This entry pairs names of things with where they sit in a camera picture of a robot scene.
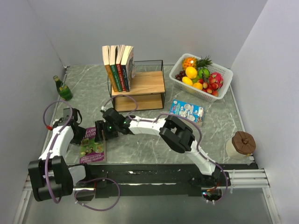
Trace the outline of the purple 117-Storey Treehouse book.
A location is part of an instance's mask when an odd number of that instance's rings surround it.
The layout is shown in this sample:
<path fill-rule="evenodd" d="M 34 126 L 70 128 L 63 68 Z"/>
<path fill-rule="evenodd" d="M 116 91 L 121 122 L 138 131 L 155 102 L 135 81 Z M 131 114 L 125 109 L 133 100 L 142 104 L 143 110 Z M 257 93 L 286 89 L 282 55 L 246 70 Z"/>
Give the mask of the purple 117-Storey Treehouse book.
<path fill-rule="evenodd" d="M 102 141 L 95 142 L 95 137 L 96 127 L 87 128 L 80 144 L 80 164 L 106 161 L 106 147 Z"/>

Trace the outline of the green 104-Storey Treehouse book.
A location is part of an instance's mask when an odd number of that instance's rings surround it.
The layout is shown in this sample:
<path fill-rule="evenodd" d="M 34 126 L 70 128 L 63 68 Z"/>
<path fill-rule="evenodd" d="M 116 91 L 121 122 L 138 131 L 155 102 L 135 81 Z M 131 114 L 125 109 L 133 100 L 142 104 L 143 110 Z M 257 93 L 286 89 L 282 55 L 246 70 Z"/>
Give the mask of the green 104-Storey Treehouse book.
<path fill-rule="evenodd" d="M 122 86 L 121 86 L 121 82 L 120 82 L 117 67 L 116 67 L 117 50 L 118 50 L 117 45 L 111 45 L 110 46 L 109 64 L 110 64 L 110 68 L 111 68 L 111 71 L 112 71 L 112 75 L 114 77 L 114 81 L 115 81 L 115 84 L 116 84 L 117 91 L 122 92 L 123 89 L 122 89 Z"/>

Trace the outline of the orange Treehouse book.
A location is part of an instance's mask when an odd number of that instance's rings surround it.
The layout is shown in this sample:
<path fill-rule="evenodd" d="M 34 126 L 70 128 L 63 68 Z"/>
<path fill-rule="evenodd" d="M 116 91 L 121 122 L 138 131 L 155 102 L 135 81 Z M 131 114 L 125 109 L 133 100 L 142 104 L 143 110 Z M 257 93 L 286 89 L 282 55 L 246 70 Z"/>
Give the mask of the orange Treehouse book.
<path fill-rule="evenodd" d="M 110 51 L 110 46 L 108 45 L 102 46 L 102 58 L 103 58 L 105 69 L 107 71 L 108 78 L 110 80 L 113 91 L 118 92 L 117 85 L 115 83 L 114 76 L 110 67 L 109 51 Z"/>

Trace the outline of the red 13-Storey Treehouse book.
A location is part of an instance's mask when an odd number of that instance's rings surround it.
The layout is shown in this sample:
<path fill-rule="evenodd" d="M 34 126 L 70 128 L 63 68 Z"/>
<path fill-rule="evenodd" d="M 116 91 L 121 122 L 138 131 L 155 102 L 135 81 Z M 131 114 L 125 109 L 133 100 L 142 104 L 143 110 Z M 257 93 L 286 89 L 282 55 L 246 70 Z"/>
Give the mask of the red 13-Storey Treehouse book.
<path fill-rule="evenodd" d="M 123 73 L 122 73 L 122 67 L 121 67 L 121 60 L 122 60 L 122 56 L 124 53 L 124 49 L 125 49 L 125 45 L 117 45 L 116 49 L 115 49 L 115 64 L 116 64 L 122 91 L 126 90 L 124 77 L 123 77 Z"/>

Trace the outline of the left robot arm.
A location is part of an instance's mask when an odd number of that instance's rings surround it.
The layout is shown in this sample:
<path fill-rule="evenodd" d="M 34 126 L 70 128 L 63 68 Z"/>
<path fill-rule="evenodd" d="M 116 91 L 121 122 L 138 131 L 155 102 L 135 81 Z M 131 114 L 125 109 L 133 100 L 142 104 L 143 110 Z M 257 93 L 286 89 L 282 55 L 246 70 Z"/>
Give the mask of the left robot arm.
<path fill-rule="evenodd" d="M 73 187 L 79 184 L 86 188 L 92 184 L 92 175 L 85 165 L 68 167 L 64 157 L 70 144 L 79 145 L 86 129 L 79 126 L 82 119 L 76 108 L 65 108 L 63 117 L 52 126 L 52 137 L 38 160 L 28 165 L 28 174 L 36 201 L 60 199 L 71 195 Z"/>

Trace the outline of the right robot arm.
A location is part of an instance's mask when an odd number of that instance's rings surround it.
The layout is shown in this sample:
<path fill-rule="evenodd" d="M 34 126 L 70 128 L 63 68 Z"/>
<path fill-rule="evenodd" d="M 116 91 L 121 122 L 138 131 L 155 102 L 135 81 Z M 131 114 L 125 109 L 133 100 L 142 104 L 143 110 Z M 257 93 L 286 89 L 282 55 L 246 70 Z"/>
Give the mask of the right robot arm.
<path fill-rule="evenodd" d="M 183 122 L 187 120 L 176 114 L 166 113 L 166 118 L 159 115 L 155 119 L 145 119 L 128 115 L 124 117 L 114 108 L 101 107 L 102 117 L 113 129 L 124 135 L 149 134 L 160 136 L 171 150 L 185 154 L 199 169 L 201 181 L 207 186 L 214 186 L 221 180 L 221 167 L 200 147 L 193 130 Z"/>

